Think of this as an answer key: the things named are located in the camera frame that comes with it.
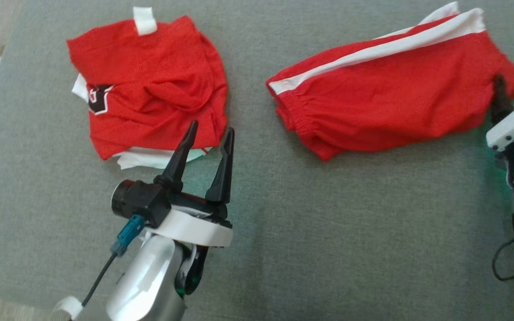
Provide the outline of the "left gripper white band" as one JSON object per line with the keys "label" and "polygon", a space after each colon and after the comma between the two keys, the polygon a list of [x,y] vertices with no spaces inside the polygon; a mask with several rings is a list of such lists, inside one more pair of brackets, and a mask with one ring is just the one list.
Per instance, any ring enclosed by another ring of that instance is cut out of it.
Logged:
{"label": "left gripper white band", "polygon": [[[153,179],[174,192],[183,189],[183,173],[188,153],[194,145],[198,121],[191,122],[180,144],[161,175]],[[232,168],[234,162],[235,131],[227,128],[221,145],[222,159],[212,185],[205,198],[187,193],[169,196],[171,209],[163,223],[157,228],[145,230],[144,242],[153,236],[164,236],[178,243],[183,251],[183,259],[175,278],[174,286],[180,297],[191,295],[198,287],[211,247],[224,248],[231,245],[234,236],[232,223],[227,220],[227,205],[230,203]]]}

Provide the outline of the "red jersey with black print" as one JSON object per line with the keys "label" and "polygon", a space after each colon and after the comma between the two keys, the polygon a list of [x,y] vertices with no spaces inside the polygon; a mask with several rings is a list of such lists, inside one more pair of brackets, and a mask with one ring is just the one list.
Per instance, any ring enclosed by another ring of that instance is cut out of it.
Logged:
{"label": "red jersey with black print", "polygon": [[130,20],[66,41],[78,72],[72,92],[88,106],[90,140],[122,170],[164,169],[192,121],[188,161],[216,148],[226,130],[227,79],[210,39],[189,16],[158,22],[151,7]]}

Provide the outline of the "red shorts with white stripe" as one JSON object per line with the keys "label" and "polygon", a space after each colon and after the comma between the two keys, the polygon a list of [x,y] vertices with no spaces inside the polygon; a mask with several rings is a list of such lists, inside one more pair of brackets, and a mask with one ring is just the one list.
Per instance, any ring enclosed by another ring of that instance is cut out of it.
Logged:
{"label": "red shorts with white stripe", "polygon": [[412,27],[289,66],[266,81],[277,113],[323,161],[474,129],[498,77],[514,99],[514,63],[490,37],[483,13],[461,12],[453,1]]}

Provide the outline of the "large grey fabric sofa seat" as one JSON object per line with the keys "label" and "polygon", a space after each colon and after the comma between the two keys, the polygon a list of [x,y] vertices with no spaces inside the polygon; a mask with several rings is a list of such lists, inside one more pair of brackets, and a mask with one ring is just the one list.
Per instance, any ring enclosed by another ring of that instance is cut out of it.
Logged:
{"label": "large grey fabric sofa seat", "polygon": [[[214,43],[235,128],[229,218],[184,321],[514,321],[514,282],[491,272],[511,238],[510,191],[484,128],[323,162],[283,126],[265,82],[325,49],[413,26],[453,0],[26,0],[0,63],[0,299],[83,299],[125,221],[66,39],[152,7]],[[514,0],[481,8],[514,62]]]}

